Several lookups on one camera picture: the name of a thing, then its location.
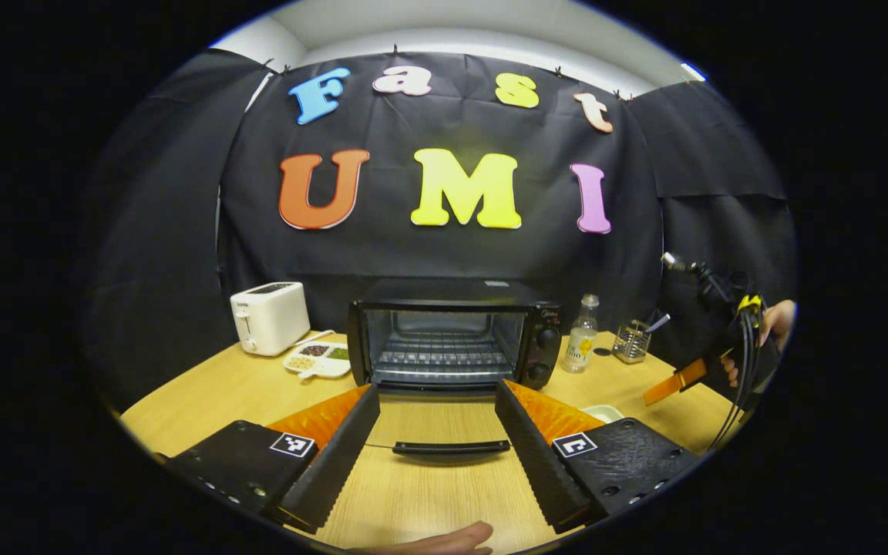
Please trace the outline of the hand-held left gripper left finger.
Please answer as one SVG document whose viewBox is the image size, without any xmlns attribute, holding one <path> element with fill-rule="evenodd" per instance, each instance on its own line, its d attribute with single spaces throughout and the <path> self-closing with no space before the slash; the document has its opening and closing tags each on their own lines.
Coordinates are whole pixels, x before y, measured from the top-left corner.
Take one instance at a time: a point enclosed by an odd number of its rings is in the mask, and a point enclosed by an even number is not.
<svg viewBox="0 0 888 555">
<path fill-rule="evenodd" d="M 379 415 L 379 390 L 365 384 L 270 426 L 236 419 L 166 467 L 246 513 L 317 533 Z"/>
</svg>

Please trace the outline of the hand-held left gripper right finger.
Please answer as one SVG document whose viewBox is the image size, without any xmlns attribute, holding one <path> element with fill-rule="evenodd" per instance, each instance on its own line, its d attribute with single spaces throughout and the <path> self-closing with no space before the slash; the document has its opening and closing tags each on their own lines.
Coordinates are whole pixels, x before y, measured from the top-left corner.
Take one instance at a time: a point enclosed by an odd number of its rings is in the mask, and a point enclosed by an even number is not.
<svg viewBox="0 0 888 555">
<path fill-rule="evenodd" d="M 556 533 L 619 519 L 700 462 L 638 419 L 607 424 L 509 380 L 497 383 L 496 415 Z"/>
</svg>

